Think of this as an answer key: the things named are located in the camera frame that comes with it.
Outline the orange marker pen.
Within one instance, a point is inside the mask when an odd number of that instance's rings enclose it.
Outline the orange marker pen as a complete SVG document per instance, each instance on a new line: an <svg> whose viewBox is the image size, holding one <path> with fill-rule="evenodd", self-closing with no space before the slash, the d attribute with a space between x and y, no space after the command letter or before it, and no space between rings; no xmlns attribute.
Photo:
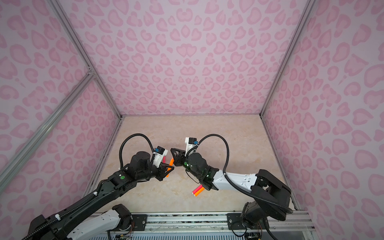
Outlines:
<svg viewBox="0 0 384 240"><path fill-rule="evenodd" d="M170 161L170 164L169 164L170 166L173 166L174 165L174 158L172 158L171 159L171 161Z"/></svg>
<svg viewBox="0 0 384 240"><path fill-rule="evenodd" d="M194 196L197 197L202 191L204 191L205 188L204 187L201 187L199 188L195 193L194 193Z"/></svg>

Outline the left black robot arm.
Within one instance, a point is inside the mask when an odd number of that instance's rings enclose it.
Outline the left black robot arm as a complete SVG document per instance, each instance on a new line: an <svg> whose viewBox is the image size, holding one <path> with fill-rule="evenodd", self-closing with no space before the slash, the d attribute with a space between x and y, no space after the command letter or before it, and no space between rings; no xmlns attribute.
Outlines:
<svg viewBox="0 0 384 240"><path fill-rule="evenodd" d="M163 162L168 151L154 149L152 154L139 151L130 163L110 177L102 180L95 190L64 210L45 218L40 215L32 220L26 240L81 240L113 229L132 228L130 211L122 205L113 207L104 215L90 220L101 207L123 196L138 183L152 178L162 181L174 170Z"/></svg>

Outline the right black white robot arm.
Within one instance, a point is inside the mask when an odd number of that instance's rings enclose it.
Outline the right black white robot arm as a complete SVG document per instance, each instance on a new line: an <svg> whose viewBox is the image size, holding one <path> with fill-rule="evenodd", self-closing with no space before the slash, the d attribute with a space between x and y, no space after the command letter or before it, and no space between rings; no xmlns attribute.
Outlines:
<svg viewBox="0 0 384 240"><path fill-rule="evenodd" d="M245 228L252 229L260 221L271 217L285 221L290 208L292 190L267 170L259 170L256 174L234 174L227 172L230 151L226 151L224 168L218 169L208 165L201 154L194 149L189 151L171 149L176 167L184 167L192 174L202 187L207 190L233 190L253 199L245 203L241 212L241 223Z"/></svg>

